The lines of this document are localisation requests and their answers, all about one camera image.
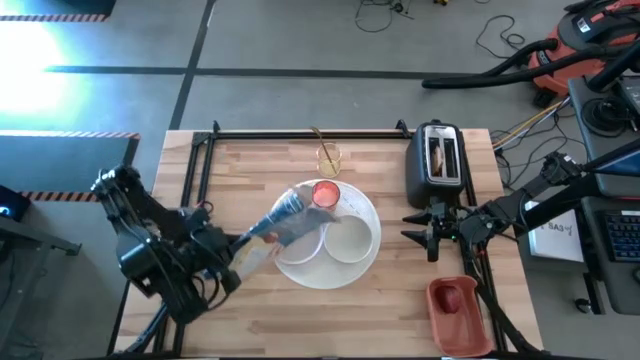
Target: gray floor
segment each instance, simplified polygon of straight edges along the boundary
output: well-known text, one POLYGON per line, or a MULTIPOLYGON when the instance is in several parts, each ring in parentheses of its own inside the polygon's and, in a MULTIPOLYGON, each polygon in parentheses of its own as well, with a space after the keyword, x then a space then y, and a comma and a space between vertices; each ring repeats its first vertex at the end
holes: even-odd
MULTIPOLYGON (((410 15, 394 16, 384 32, 367 34, 354 23, 357 0, 219 0, 199 67, 476 72, 498 63, 473 40, 491 16, 510 14, 515 31, 533 41, 545 36, 573 0, 493 0, 480 5, 451 0, 447 7, 413 0, 410 15)), ((46 65, 186 67, 206 0, 119 0, 102 24, 0 23, 0 128, 136 131, 142 136, 135 165, 150 187, 171 121, 182 75, 39 74, 46 65), (19 31, 20 40, 10 31, 19 31)), ((387 20, 367 8, 361 25, 387 20)), ((498 39, 508 21, 494 23, 483 41, 498 39)), ((427 92, 415 80, 196 76, 181 129, 388 128, 438 118, 460 127, 506 129, 536 113, 528 84, 486 90, 427 92)), ((579 138, 574 118, 567 135, 579 138)), ((557 131, 527 139, 507 153, 526 161, 557 131)), ((552 143, 535 155, 550 151, 552 143)), ((564 148, 584 159, 579 144, 564 148)), ((516 186, 539 167, 528 169, 516 186)), ((113 231, 95 204, 36 203, 27 221, 84 244, 78 258, 52 257, 23 329, 46 359, 99 356, 106 351, 124 279, 114 256, 113 231)), ((527 281, 545 347, 554 353, 635 359, 640 318, 577 313, 583 296, 580 267, 532 259, 521 245, 527 281)))

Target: wooden table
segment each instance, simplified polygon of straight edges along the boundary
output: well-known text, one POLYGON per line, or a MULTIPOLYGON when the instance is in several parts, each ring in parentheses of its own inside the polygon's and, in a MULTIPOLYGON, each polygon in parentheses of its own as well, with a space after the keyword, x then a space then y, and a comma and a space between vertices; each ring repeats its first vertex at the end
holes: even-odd
MULTIPOLYGON (((478 204, 503 194, 489 134, 463 130, 478 204)), ((169 131, 153 196, 177 207, 183 188, 192 131, 169 131)), ((353 184, 380 216, 382 244, 369 270, 337 290, 304 288, 266 265, 220 309, 188 325, 183 356, 437 356, 428 319, 425 289, 438 277, 463 274, 459 248, 441 242, 440 260, 400 230, 421 229, 400 219, 417 211, 406 200, 406 140, 338 140, 343 151, 337 180, 353 184)), ((207 199, 215 223, 230 233, 246 231, 290 186, 314 178, 317 141, 218 140, 207 199)), ((200 178, 202 159, 196 166, 200 178)), ((197 183, 192 191, 195 202, 197 183)), ((489 247, 498 300, 525 337, 542 347, 517 245, 502 237, 489 247)), ((160 299, 127 295, 116 349, 124 349, 155 314, 160 299)), ((483 308, 487 334, 493 336, 483 308)), ((168 330, 167 342, 173 338, 168 330)))

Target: black toaster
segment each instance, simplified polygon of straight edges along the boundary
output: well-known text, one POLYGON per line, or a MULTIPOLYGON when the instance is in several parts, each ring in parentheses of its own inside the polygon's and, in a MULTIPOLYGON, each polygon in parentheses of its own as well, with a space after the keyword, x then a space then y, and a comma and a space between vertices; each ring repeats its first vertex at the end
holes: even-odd
POLYGON ((409 204, 424 209, 433 200, 453 204, 464 188, 464 139, 460 130, 439 120, 416 129, 405 158, 409 204))

